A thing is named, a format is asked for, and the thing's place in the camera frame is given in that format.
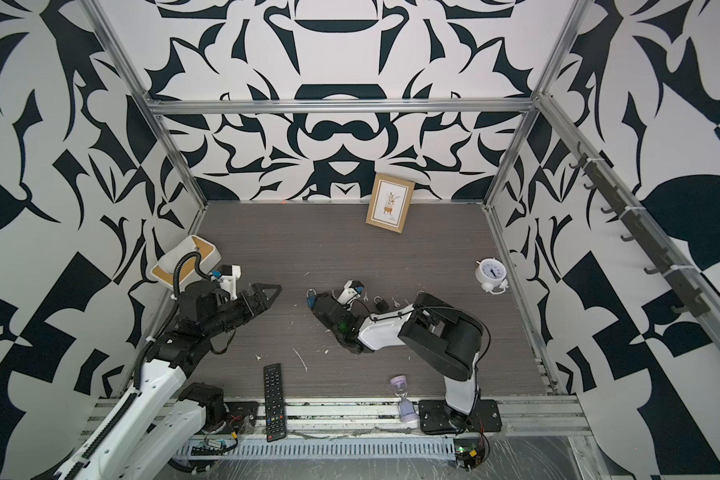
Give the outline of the black padlock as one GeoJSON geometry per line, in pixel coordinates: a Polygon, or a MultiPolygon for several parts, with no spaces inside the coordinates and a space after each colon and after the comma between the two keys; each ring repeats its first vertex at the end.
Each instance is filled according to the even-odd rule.
{"type": "Polygon", "coordinates": [[[386,313],[390,310],[388,302],[381,296],[375,296],[373,303],[378,313],[386,313]]]}

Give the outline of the blue padlock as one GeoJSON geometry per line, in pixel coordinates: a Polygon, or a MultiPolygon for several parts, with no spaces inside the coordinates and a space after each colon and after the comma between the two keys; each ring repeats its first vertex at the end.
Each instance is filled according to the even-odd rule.
{"type": "Polygon", "coordinates": [[[306,294],[306,303],[309,309],[312,309],[317,299],[317,292],[314,289],[309,289],[306,294]]]}

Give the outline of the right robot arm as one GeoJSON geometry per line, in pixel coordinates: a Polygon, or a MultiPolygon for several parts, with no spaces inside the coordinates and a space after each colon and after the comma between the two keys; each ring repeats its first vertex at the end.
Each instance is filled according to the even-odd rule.
{"type": "Polygon", "coordinates": [[[450,429],[467,431],[480,401],[478,363],[487,350],[483,338],[488,333],[484,323],[429,293],[420,293],[399,310],[364,317],[352,312],[358,299],[354,287],[339,296],[310,290],[307,306],[338,343],[356,355],[408,347],[443,377],[450,429]]]}

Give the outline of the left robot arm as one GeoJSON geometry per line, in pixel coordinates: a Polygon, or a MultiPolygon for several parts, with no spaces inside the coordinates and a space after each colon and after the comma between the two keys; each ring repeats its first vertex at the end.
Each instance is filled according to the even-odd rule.
{"type": "Polygon", "coordinates": [[[253,283],[232,294],[201,279],[175,292],[172,327],[139,354],[132,385],[54,478],[152,479],[193,435],[222,423],[222,389],[186,381],[215,336],[265,313],[281,291],[253,283]]]}

